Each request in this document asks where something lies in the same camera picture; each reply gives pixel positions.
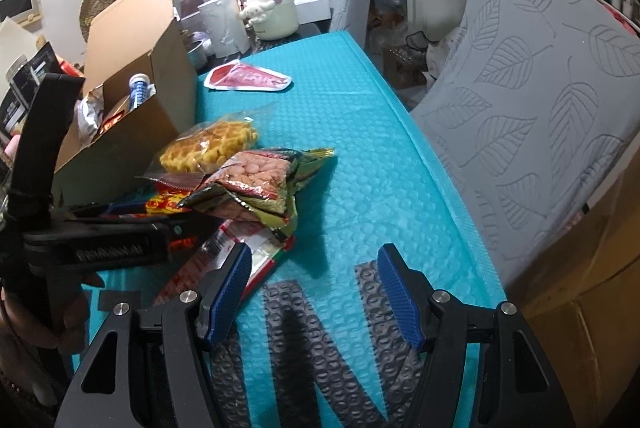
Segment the open cardboard box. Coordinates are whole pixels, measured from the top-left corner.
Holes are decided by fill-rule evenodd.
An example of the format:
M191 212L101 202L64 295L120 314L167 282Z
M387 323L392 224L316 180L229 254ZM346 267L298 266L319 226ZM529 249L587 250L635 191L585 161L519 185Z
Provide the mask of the open cardboard box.
M82 92L101 88L104 117L127 114L82 148L76 126L61 146L52 185L60 206L105 204L134 190L155 154L195 124L198 75L172 0L116 0L92 21ZM129 79L144 73L148 99L129 110Z

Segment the grey leaf-pattern chair near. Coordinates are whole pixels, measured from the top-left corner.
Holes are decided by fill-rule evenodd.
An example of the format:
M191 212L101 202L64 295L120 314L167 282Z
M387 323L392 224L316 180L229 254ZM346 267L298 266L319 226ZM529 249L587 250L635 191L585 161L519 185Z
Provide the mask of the grey leaf-pattern chair near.
M639 40L597 0L466 0L412 118L509 286L637 135Z

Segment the yellow waffle snack bag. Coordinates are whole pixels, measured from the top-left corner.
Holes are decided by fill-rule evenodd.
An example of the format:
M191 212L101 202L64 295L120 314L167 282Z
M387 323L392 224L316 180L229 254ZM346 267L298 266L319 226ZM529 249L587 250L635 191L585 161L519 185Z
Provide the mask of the yellow waffle snack bag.
M200 122L163 146L143 177L212 174L236 153L256 148L276 108L268 104Z

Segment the peanut snack bag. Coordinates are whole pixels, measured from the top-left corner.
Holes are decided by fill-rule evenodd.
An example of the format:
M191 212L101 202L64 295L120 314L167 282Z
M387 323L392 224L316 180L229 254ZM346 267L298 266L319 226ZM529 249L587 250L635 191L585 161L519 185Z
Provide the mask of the peanut snack bag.
M332 148L242 151L178 206L224 220L259 222L283 242L297 229L295 195L334 155Z

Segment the red white flat snack packet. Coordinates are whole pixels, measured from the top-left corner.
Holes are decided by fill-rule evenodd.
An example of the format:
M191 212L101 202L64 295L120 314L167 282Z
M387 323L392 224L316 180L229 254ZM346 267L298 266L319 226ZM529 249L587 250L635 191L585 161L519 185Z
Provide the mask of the red white flat snack packet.
M252 252L252 270L242 296L242 300L245 300L293 247L294 237L278 240L270 229L257 222L225 221L168 281L153 300L154 306L166 304L180 292L196 289L204 276L210 271L220 269L232 248L241 243Z

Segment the pink white flat pouch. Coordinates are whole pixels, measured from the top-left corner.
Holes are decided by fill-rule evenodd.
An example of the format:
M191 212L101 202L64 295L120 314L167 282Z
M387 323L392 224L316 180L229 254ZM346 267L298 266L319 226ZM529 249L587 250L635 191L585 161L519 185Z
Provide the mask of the pink white flat pouch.
M281 92L290 84L290 76L238 60L215 67L204 80L204 87L214 91Z

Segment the red shiny snack bag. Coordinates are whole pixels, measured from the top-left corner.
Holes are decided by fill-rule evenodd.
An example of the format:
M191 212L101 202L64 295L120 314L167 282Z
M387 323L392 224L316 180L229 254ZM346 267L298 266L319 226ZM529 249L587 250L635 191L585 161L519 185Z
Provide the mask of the red shiny snack bag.
M119 112L111 112L102 122L101 127L99 128L98 135L102 136L102 134L106 133L107 130L110 130L114 125L116 125L122 118L126 116L126 110L120 110Z

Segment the blue effervescent tablet tube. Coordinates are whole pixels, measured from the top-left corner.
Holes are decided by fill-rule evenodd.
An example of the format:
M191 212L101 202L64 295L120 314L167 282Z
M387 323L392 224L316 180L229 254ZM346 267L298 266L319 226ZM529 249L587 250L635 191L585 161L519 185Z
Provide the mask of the blue effervescent tablet tube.
M150 78L144 73L134 74L129 79L129 110L140 107L149 97Z

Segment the woven round tray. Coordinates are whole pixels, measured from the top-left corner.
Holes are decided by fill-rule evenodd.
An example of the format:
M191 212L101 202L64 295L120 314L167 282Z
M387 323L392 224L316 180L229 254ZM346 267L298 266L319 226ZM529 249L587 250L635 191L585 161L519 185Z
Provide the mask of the woven round tray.
M82 0L78 21L82 38L88 41L92 21L116 0Z

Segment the wall intercom panel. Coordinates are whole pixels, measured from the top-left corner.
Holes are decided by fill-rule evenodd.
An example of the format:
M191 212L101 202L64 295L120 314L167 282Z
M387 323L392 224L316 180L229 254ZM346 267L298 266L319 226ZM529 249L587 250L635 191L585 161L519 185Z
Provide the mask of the wall intercom panel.
M42 19L40 0L0 0L0 18L21 26L35 24Z

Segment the white snack bag in box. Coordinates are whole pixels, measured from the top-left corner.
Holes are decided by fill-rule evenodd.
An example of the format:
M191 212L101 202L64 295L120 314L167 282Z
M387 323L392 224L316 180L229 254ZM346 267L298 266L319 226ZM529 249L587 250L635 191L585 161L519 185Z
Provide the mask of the white snack bag in box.
M76 129L80 146L85 148L98 135L104 116L104 95L96 88L84 96L75 107Z

